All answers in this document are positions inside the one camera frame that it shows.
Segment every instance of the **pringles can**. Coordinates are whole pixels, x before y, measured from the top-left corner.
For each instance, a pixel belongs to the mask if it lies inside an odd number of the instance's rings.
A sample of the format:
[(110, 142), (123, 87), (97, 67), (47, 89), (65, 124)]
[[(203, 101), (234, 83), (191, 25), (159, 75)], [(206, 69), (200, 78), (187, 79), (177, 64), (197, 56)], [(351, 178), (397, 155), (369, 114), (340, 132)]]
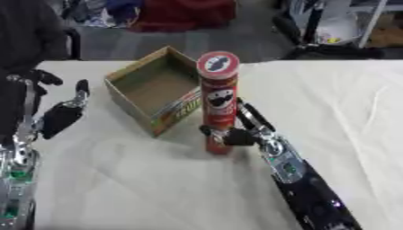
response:
[[(217, 130), (228, 130), (237, 116), (237, 71), (239, 59), (234, 54), (217, 51), (203, 55), (197, 61), (201, 75), (203, 123)], [(206, 139), (206, 150), (226, 155), (232, 147), (223, 146), (212, 137)]]

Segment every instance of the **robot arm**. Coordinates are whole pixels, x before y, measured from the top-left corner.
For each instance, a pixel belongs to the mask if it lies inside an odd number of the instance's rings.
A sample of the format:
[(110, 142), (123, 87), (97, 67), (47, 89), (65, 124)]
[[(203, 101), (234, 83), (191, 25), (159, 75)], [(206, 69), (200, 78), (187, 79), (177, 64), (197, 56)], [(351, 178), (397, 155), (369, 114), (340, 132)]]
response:
[(245, 129), (201, 132), (222, 145), (257, 144), (282, 196), (304, 230), (361, 230), (345, 204), (284, 137), (252, 105), (237, 101), (237, 118)]
[(19, 100), (21, 104), (10, 104), (14, 108), (21, 107), (18, 113), (22, 115), (18, 116), (16, 124), (13, 124), (16, 126), (13, 128), (15, 132), (10, 135), (11, 129), (0, 129), (6, 131), (8, 139), (7, 142), (0, 143), (0, 228), (33, 229), (33, 195), (40, 154), (33, 149), (32, 143), (39, 134), (45, 139), (50, 139), (78, 121), (83, 115), (90, 92), (88, 82), (79, 81), (74, 99), (60, 102), (45, 112), (40, 119), (34, 119), (33, 114), (39, 106), (38, 90), (35, 89), (37, 83), (20, 76), (10, 77), (9, 80), (12, 84), (24, 84), (25, 92), (19, 93), (24, 95), (24, 98)]

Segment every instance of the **white table surface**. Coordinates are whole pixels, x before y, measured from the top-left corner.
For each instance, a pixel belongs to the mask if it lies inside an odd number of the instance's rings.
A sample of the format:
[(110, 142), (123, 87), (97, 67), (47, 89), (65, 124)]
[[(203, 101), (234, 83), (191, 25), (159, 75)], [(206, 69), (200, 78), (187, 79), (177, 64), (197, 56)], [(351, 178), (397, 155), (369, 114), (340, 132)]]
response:
[[(87, 78), (85, 117), (41, 140), (40, 230), (300, 229), (256, 148), (203, 150), (201, 111), (162, 137), (115, 105), (103, 77), (129, 62), (48, 62), (65, 80), (43, 108)], [(342, 198), (365, 230), (403, 217), (403, 61), (243, 65), (240, 95), (268, 118)]]

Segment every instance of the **cardboard box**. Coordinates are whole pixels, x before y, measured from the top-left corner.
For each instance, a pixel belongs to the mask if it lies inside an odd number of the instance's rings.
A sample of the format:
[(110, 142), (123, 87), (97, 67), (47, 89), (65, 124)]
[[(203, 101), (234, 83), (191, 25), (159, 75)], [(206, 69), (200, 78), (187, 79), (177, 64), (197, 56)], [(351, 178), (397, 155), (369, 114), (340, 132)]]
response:
[(107, 75), (105, 83), (113, 101), (154, 137), (201, 105), (196, 63), (171, 47)]

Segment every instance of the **gray carpet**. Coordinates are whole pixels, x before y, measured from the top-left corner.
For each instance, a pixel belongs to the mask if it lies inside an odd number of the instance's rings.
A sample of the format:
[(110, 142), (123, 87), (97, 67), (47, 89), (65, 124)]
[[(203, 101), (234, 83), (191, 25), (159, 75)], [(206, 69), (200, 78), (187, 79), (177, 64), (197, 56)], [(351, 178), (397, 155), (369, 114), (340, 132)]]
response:
[(272, 32), (271, 0), (239, 0), (237, 19), (228, 27), (180, 33), (137, 33), (123, 29), (77, 27), (82, 35), (84, 60), (135, 60), (170, 45), (191, 58), (213, 50), (226, 50), (243, 63), (279, 58), (291, 48)]

